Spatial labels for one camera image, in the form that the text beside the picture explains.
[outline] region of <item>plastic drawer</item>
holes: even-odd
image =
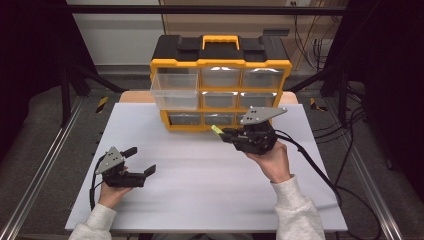
[[[284,69],[246,68],[243,71],[242,86],[256,88],[278,88],[283,79]]]
[[[156,106],[161,110],[196,110],[197,72],[188,68],[159,68],[150,88]]]
[[[200,125],[200,113],[168,113],[171,125]]]
[[[239,85],[240,69],[230,67],[202,68],[203,87],[237,87]]]
[[[237,92],[202,92],[204,108],[235,108]]]
[[[196,68],[158,68],[153,76],[152,90],[194,91],[198,72]]]
[[[277,93],[240,93],[240,107],[272,107]]]
[[[234,113],[204,113],[206,125],[233,125]]]

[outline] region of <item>white wall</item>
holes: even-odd
[[[68,4],[159,5],[158,0],[67,0]],[[160,35],[161,15],[74,14],[95,65],[148,65]]]

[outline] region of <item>gray sweater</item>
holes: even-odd
[[[277,194],[277,240],[325,239],[318,211],[314,203],[300,192],[296,177],[271,185]],[[79,223],[69,239],[112,239],[109,230],[115,215],[114,210],[97,204],[87,222]]]

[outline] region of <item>white table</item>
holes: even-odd
[[[288,104],[288,112],[273,118],[302,145],[325,173],[302,105]],[[313,199],[324,229],[345,231],[347,226],[334,193],[294,145],[287,143],[291,172],[302,192]],[[95,163],[111,146],[119,151],[137,147],[126,161],[130,172],[153,164],[156,173],[144,188],[128,193],[120,205],[112,231],[122,232],[271,232],[277,228],[276,195],[259,166],[232,144],[209,132],[170,132],[153,103],[117,103],[93,163],[66,224],[73,230],[90,214],[88,190]]]

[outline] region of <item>human hand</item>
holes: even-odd
[[[101,188],[99,203],[111,209],[121,201],[127,192],[132,190],[132,188],[109,187],[105,182],[102,183]]]
[[[281,183],[291,178],[287,146],[285,144],[277,141],[274,148],[264,155],[245,154],[261,167],[262,172],[271,182]]]

